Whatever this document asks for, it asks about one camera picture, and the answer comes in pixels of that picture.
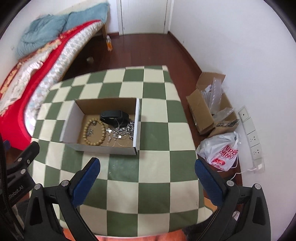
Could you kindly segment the black fitness band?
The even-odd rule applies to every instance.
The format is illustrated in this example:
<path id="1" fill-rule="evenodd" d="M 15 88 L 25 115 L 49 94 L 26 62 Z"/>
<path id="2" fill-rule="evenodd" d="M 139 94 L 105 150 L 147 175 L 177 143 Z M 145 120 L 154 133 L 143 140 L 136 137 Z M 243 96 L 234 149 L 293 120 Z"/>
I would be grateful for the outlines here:
<path id="1" fill-rule="evenodd" d="M 100 120 L 114 128 L 124 128 L 128 125 L 130 118 L 127 113 L 121 110 L 106 110 L 100 114 Z"/>

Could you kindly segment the white red plastic bag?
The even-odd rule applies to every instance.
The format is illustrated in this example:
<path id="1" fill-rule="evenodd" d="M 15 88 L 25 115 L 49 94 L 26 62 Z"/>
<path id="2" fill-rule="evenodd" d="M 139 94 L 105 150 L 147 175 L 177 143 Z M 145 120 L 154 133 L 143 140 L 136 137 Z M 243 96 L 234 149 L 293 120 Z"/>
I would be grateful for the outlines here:
<path id="1" fill-rule="evenodd" d="M 196 153 L 211 166 L 227 172 L 238 157 L 238 145 L 238 133 L 224 133 L 201 141 Z"/>

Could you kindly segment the green cream checkered tablecloth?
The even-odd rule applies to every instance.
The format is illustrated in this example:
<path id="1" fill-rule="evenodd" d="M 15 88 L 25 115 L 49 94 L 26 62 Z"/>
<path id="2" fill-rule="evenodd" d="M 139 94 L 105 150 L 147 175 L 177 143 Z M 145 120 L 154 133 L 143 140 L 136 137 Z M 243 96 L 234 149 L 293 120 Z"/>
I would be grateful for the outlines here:
<path id="1" fill-rule="evenodd" d="M 206 220 L 211 211 L 194 171 L 195 146 L 166 66 L 100 71 L 53 85 L 33 134 L 40 145 L 34 181 L 56 186 L 93 157 L 59 139 L 74 100 L 103 97 L 140 100 L 139 151 L 135 156 L 98 155 L 101 171 L 79 208 L 90 229 L 110 237 L 143 237 Z"/>

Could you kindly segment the dark fleece trouser legs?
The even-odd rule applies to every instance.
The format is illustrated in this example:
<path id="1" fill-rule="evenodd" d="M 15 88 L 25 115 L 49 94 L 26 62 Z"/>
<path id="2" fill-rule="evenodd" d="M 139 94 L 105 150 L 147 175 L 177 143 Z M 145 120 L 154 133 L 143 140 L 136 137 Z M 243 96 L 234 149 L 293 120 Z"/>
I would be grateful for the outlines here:
<path id="1" fill-rule="evenodd" d="M 18 214 L 21 217 L 22 221 L 25 221 L 27 207 L 28 207 L 29 199 L 19 201 L 16 204 L 16 208 L 18 210 Z M 204 221 L 202 223 L 199 223 L 192 228 L 189 228 L 189 231 L 197 232 L 195 235 L 193 235 L 193 239 L 198 236 L 200 236 L 200 233 L 204 231 L 204 229 L 209 224 L 209 220 Z M 156 235 L 156 236 L 148 236 L 148 237 L 136 237 L 136 238 L 114 238 L 114 237 L 98 237 L 99 240 L 187 240 L 187 235 L 184 234 L 182 230 L 177 230 L 174 232 L 165 233 L 162 235 Z"/>

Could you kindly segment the open white cardboard box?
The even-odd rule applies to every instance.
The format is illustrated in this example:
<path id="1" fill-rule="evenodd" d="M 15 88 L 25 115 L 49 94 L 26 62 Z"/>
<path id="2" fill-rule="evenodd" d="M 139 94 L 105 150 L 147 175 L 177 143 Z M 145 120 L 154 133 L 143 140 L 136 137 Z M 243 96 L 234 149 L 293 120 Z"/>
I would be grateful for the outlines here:
<path id="1" fill-rule="evenodd" d="M 80 99 L 70 102 L 59 141 L 76 151 L 135 156 L 138 151 L 140 100 L 138 98 Z M 114 128 L 100 120 L 106 110 L 129 115 L 124 128 Z"/>

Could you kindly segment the brown cardboard box with plastic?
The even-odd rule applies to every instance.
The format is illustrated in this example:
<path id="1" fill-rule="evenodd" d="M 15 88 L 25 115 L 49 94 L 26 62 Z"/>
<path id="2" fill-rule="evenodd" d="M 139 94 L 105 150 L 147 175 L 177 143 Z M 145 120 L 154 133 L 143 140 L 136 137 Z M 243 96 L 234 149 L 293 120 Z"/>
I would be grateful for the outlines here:
<path id="1" fill-rule="evenodd" d="M 195 126 L 200 135 L 212 137 L 234 132 L 238 118 L 222 88 L 226 75 L 203 72 L 196 89 L 186 97 Z"/>

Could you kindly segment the red floral bed blanket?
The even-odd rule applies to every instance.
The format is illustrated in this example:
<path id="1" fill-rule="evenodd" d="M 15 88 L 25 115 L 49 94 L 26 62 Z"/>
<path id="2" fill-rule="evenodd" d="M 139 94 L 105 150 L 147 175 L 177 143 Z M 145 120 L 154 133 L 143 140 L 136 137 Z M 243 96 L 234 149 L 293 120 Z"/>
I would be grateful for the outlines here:
<path id="1" fill-rule="evenodd" d="M 70 41 L 82 35 L 78 50 L 70 48 L 66 57 L 69 64 L 102 26 L 102 21 L 95 20 L 74 27 L 22 58 L 11 70 L 1 86 L 1 136 L 13 148 L 24 150 L 29 145 L 32 135 L 25 127 L 24 111 L 41 81 L 66 53 Z"/>

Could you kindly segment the white quilted mattress sheet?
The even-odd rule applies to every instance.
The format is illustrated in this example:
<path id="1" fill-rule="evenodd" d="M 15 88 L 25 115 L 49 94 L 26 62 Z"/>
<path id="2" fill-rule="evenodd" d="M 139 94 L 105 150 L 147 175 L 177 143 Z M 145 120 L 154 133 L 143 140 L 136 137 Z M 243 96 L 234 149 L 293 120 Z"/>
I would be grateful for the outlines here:
<path id="1" fill-rule="evenodd" d="M 89 21 L 65 33 L 65 38 L 53 50 L 42 66 L 43 77 L 29 98 L 23 112 L 24 125 L 31 137 L 36 126 L 37 116 L 50 88 L 60 82 L 74 59 L 89 40 L 103 27 L 101 21 Z"/>

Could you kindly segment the small tape roll on floor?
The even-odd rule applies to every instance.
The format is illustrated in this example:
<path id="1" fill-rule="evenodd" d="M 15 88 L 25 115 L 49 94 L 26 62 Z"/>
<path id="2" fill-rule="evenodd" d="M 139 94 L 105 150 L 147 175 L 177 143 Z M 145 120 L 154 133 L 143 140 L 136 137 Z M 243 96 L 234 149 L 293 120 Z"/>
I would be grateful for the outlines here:
<path id="1" fill-rule="evenodd" d="M 88 58 L 87 58 L 87 62 L 88 62 L 89 64 L 93 64 L 93 63 L 94 63 L 94 59 L 93 59 L 93 57 L 88 57 Z"/>

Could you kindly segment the orange drink bottle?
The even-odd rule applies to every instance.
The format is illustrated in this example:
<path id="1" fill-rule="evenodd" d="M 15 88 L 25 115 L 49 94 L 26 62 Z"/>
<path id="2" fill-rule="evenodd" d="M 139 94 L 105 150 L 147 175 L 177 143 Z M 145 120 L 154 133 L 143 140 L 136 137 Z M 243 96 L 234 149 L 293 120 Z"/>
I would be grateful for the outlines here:
<path id="1" fill-rule="evenodd" d="M 106 44 L 107 44 L 107 50 L 111 52 L 113 50 L 113 47 L 112 47 L 111 37 L 109 35 L 106 36 Z"/>

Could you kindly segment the teal crumpled duvet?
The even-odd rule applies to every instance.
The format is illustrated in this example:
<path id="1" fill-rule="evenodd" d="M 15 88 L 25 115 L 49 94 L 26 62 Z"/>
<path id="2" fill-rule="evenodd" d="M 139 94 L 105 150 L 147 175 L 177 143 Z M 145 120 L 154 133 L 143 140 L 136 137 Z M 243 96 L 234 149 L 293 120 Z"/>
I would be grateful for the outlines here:
<path id="1" fill-rule="evenodd" d="M 44 15 L 29 25 L 22 34 L 16 52 L 20 58 L 29 55 L 58 38 L 68 20 L 68 15 Z"/>

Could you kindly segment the teal pillow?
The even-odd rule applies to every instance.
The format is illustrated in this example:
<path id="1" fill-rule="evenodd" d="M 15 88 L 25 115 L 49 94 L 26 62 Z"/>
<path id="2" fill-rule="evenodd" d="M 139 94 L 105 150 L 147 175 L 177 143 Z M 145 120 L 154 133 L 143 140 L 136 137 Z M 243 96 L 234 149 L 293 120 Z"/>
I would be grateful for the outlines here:
<path id="1" fill-rule="evenodd" d="M 65 32 L 89 21 L 101 21 L 105 24 L 107 21 L 108 11 L 108 2 L 99 3 L 85 10 L 73 11 L 67 14 L 68 18 L 62 31 Z"/>

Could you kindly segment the white door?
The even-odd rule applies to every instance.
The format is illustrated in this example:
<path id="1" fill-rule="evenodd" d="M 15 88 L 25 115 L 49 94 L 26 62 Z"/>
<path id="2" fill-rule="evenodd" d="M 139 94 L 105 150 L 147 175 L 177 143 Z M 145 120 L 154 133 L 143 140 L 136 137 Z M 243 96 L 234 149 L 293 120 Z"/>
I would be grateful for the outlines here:
<path id="1" fill-rule="evenodd" d="M 167 34 L 173 1 L 117 1 L 120 35 Z"/>

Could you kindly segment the white wall socket strip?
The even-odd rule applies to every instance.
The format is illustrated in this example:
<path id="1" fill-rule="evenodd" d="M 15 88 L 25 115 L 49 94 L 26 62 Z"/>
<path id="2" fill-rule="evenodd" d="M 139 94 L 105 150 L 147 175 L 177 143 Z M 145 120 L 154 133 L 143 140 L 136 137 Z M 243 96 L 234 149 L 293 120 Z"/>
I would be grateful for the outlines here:
<path id="1" fill-rule="evenodd" d="M 264 165 L 262 147 L 260 144 L 260 140 L 255 128 L 254 122 L 249 114 L 247 107 L 243 106 L 238 111 L 238 115 L 241 120 L 244 133 L 247 138 L 247 142 L 248 142 L 248 146 L 250 149 L 250 154 L 253 162 L 253 168 L 251 168 L 249 171 L 263 173 L 265 171 L 265 165 Z"/>

